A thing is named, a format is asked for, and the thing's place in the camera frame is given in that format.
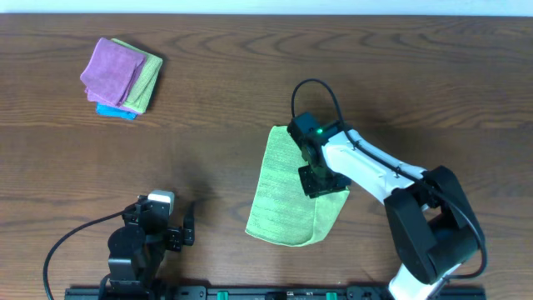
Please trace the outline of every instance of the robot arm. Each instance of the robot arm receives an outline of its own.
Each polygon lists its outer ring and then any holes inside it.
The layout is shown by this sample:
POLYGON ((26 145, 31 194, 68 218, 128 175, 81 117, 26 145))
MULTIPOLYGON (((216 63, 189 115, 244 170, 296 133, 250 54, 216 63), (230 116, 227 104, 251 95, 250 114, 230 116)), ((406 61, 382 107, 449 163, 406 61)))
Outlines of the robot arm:
POLYGON ((346 130, 350 141, 338 121, 320 126, 308 112, 294 117, 287 131, 309 162, 298 170, 306 195, 315 198, 337 192, 353 180, 385 205, 396 252, 403 262, 389 284, 395 299, 427 299, 445 283, 445 276, 478 250, 476 236, 461 213, 484 242, 476 216, 449 169, 427 171, 399 161, 353 129, 346 130), (431 192, 418 182, 440 192, 431 192), (452 196, 453 206, 438 197, 443 192, 452 196), (441 214, 427 222, 423 215, 427 208, 440 208, 441 214))
POLYGON ((194 217, 189 207, 183 227, 170 227, 168 221, 174 208, 174 193, 156 190, 139 196, 134 209, 122 215, 124 227, 109 240, 109 295, 100 298, 153 294, 154 278, 165 251, 180 252, 182 246, 194 243, 194 217))

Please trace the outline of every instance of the purple cloth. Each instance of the purple cloth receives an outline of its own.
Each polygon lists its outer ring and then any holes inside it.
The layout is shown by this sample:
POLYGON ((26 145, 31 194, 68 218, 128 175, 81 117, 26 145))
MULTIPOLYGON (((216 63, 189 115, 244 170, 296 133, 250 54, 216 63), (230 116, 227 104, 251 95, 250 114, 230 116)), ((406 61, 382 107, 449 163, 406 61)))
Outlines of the purple cloth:
POLYGON ((145 60, 142 53, 100 38, 80 76, 87 86, 87 99, 124 109, 121 105, 139 78, 145 60))

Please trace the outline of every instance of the white wall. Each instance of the white wall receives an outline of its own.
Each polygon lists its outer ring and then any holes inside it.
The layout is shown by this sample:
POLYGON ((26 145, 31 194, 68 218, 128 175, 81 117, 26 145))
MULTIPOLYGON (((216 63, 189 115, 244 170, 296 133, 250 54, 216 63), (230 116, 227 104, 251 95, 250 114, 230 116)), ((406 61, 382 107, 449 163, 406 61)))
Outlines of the white wall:
POLYGON ((0 13, 533 16, 533 0, 0 0, 0 13))

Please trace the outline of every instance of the green towel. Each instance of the green towel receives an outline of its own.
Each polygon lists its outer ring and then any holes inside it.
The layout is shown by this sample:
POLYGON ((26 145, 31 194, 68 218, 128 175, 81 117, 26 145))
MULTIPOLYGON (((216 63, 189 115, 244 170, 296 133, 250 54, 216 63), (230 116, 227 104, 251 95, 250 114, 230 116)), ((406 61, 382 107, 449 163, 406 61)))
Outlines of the green towel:
POLYGON ((274 127, 268 136, 256 196, 246 232, 284 246, 320 242, 330 232, 350 191, 311 199, 303 193, 298 168, 306 165, 286 131, 274 127))
POLYGON ((156 85, 157 74, 159 73, 163 60, 153 54, 128 45, 121 40, 117 40, 116 38, 113 38, 112 41, 147 56, 141 74, 123 104, 124 107, 131 108, 138 113, 145 113, 148 103, 150 102, 150 97, 152 96, 153 87, 156 85))

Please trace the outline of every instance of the wooden table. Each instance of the wooden table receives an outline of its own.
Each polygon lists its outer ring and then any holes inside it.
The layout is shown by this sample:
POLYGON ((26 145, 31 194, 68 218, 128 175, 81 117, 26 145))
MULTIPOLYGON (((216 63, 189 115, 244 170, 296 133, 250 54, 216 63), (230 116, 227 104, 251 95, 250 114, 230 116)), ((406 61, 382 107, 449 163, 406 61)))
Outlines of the wooden table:
MULTIPOLYGON (((44 298, 42 263, 64 233, 156 188, 177 191, 178 211, 198 202, 194 247, 160 270, 170 283, 388 282, 400 261, 385 211, 359 187, 324 242, 279 247, 244 233, 267 135, 290 121, 304 78, 328 81, 378 147, 452 169, 490 252, 469 283, 490 299, 533 298, 532 35, 526 18, 1 15, 0 298, 44 298), (100 37, 164 59, 138 120, 99 117, 85 100, 79 75, 100 37)), ((296 110, 336 118, 317 85, 296 110)), ((56 298, 108 273, 120 226, 59 248, 56 298)))

